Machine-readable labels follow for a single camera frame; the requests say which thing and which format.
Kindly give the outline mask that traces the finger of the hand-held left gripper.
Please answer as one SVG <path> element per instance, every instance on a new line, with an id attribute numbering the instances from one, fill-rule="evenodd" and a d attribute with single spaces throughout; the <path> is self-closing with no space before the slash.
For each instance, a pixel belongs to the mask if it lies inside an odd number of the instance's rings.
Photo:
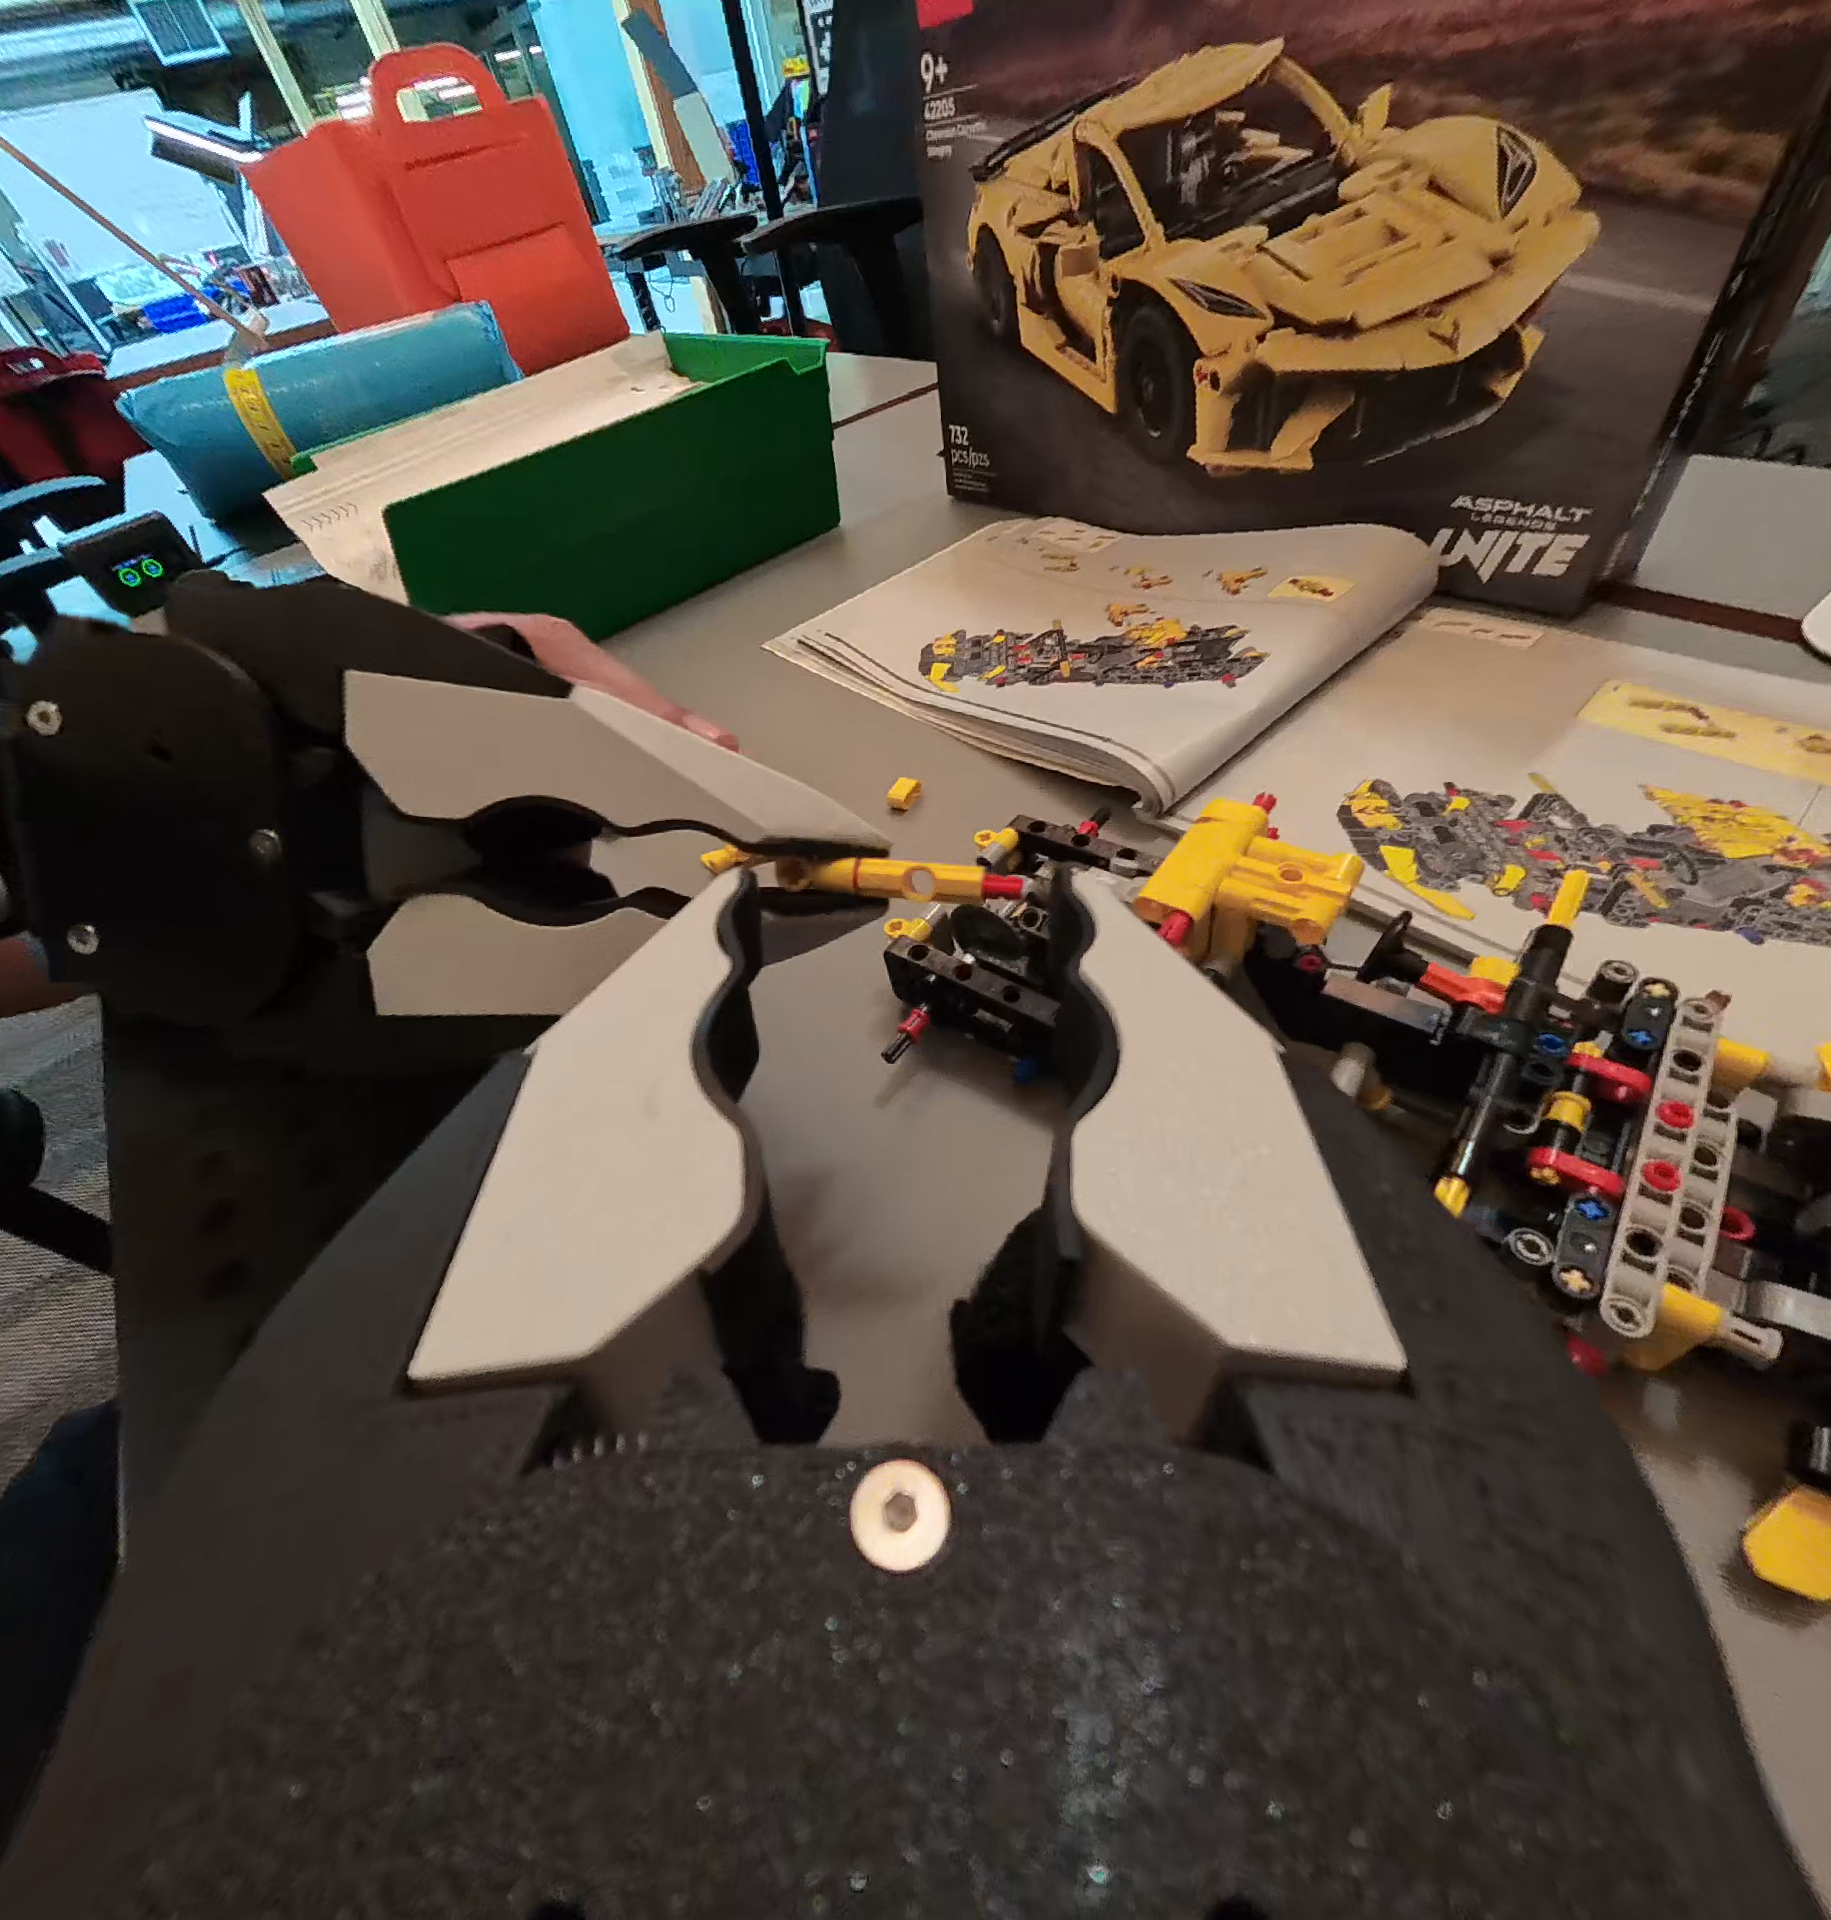
<path id="1" fill-rule="evenodd" d="M 404 901 L 366 947 L 373 1011 L 383 1021 L 565 1014 L 689 904 L 641 890 L 585 918 L 535 922 L 461 895 Z"/>
<path id="2" fill-rule="evenodd" d="M 713 835 L 768 856 L 886 856 L 845 804 L 618 697 L 559 697 L 344 673 L 344 746 L 403 816 L 465 825 L 495 808 L 583 814 L 595 838 Z"/>

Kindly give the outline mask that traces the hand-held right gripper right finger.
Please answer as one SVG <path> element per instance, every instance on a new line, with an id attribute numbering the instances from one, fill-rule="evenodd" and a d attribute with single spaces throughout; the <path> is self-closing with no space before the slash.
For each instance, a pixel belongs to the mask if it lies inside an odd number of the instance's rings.
<path id="1" fill-rule="evenodd" d="M 1206 1439 L 1249 1383 L 1386 1392 L 1409 1357 L 1282 1046 L 1115 888 L 1046 901 L 1067 1107 L 1038 1203 L 952 1304 L 952 1376 L 994 1445 L 1046 1439 L 1076 1380 L 1139 1380 Z"/>

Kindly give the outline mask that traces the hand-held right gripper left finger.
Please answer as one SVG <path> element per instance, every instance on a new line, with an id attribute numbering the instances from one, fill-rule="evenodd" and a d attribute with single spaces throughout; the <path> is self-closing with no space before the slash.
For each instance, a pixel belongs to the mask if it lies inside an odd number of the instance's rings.
<path id="1" fill-rule="evenodd" d="M 678 1374 L 770 1369 L 766 1180 L 736 1005 L 758 882 L 712 882 L 529 1051 L 406 1386 L 565 1385 L 610 1427 Z"/>

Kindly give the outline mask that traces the yellow black lego car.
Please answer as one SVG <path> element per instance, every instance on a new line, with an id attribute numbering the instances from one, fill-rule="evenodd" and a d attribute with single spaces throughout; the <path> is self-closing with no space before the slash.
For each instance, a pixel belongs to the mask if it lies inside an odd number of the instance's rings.
<path id="1" fill-rule="evenodd" d="M 1434 1204 L 1546 1304 L 1577 1363 L 1659 1376 L 1709 1357 L 1786 1389 L 1783 1479 L 1741 1554 L 1766 1586 L 1831 1601 L 1831 1029 L 1768 1046 L 1727 994 L 1617 951 L 1582 962 L 1598 874 L 1546 852 L 1514 951 L 1452 962 L 1388 916 L 1335 959 L 1363 864 L 1279 840 L 1268 796 L 1208 804 L 1164 857 L 1101 822 L 1015 816 L 974 857 L 1011 895 L 902 901 L 883 929 L 901 1021 L 881 1060 L 952 1033 L 1017 1079 L 1044 1069 L 1050 884 L 1112 882 L 1215 987 L 1249 988 L 1344 1097 L 1419 1135 Z"/>

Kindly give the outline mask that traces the lego instruction booklet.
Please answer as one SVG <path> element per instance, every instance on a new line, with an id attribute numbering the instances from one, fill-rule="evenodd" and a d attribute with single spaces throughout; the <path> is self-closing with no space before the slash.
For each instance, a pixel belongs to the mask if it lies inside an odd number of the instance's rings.
<path id="1" fill-rule="evenodd" d="M 1577 950 L 1710 947 L 1739 990 L 1831 972 L 1831 689 L 1547 633 L 1432 597 L 1385 525 L 1130 537 L 1010 520 L 768 644 L 1006 760 L 1130 796 L 1179 835 L 1275 796 L 1367 895 L 1514 931 L 1586 872 Z"/>

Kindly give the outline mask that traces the black lego set box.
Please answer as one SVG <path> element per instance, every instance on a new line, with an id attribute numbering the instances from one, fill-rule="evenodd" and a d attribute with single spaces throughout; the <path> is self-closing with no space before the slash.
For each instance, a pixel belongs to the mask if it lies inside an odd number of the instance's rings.
<path id="1" fill-rule="evenodd" d="M 1831 3 L 918 5 L 959 502 L 1633 572 L 1831 178 Z"/>

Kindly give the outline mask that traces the person's left hand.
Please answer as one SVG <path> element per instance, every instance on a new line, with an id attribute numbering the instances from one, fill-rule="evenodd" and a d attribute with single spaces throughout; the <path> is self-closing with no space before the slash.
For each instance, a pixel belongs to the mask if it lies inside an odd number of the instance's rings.
<path id="1" fill-rule="evenodd" d="M 575 625 L 558 615 L 528 614 L 463 614 L 447 615 L 446 621 L 481 637 L 502 637 L 528 658 L 535 660 L 544 672 L 565 680 L 567 684 L 597 690 L 619 699 L 626 706 L 649 711 L 667 724 L 679 727 L 703 741 L 738 751 L 736 733 L 701 718 L 681 703 L 664 697 L 643 676 L 622 660 L 614 660 L 600 644 L 585 637 Z"/>

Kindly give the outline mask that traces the green storage bin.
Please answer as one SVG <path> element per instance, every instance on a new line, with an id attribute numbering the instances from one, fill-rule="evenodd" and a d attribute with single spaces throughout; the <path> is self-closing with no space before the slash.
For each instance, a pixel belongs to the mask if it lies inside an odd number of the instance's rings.
<path id="1" fill-rule="evenodd" d="M 838 525 L 828 348 L 662 335 L 696 392 L 385 510 L 406 606 L 604 640 Z"/>

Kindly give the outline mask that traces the black device green indicator lights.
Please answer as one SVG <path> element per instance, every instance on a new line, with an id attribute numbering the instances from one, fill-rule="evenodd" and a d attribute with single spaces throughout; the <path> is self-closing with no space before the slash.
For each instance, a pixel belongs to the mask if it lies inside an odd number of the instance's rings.
<path id="1" fill-rule="evenodd" d="M 59 542 L 59 556 L 87 589 L 128 620 L 163 611 L 168 589 L 206 569 L 201 554 L 158 510 L 69 534 Z"/>

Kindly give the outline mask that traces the white paper stack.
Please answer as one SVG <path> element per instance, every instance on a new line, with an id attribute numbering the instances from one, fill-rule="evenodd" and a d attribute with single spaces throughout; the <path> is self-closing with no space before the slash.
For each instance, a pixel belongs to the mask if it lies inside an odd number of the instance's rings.
<path id="1" fill-rule="evenodd" d="M 385 510 L 440 494 L 698 390 L 669 337 L 639 335 L 591 357 L 321 448 L 264 504 L 332 580 L 406 603 Z"/>

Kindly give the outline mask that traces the black perforated mat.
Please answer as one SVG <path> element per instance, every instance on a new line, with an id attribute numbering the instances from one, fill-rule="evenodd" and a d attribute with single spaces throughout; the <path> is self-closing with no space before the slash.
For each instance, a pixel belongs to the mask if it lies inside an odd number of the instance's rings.
<path id="1" fill-rule="evenodd" d="M 299 1273 L 486 1062 L 341 1069 L 102 1010 L 122 1517 L 174 1471 Z"/>

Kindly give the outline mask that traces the red chair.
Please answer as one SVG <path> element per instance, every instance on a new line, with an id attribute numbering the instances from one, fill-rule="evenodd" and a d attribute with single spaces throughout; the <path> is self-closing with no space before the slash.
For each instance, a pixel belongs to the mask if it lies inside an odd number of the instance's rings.
<path id="1" fill-rule="evenodd" d="M 116 401 L 92 355 L 0 349 L 0 494 L 73 476 L 119 487 L 147 445 Z"/>

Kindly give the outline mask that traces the blue wrapped roll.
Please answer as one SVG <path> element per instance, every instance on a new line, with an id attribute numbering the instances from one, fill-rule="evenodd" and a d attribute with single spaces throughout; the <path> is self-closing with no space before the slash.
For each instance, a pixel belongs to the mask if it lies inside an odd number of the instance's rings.
<path id="1" fill-rule="evenodd" d="M 203 517 L 252 510 L 326 447 L 519 382 L 489 305 L 225 360 L 122 392 L 118 414 Z"/>

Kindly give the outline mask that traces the orange felt bag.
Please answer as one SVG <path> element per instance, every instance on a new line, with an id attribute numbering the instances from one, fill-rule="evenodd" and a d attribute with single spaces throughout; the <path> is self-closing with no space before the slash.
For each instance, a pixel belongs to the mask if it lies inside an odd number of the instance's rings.
<path id="1" fill-rule="evenodd" d="M 628 337 L 543 102 L 507 102 L 458 45 L 379 57 L 369 96 L 240 175 L 335 333 L 481 303 L 523 375 Z"/>

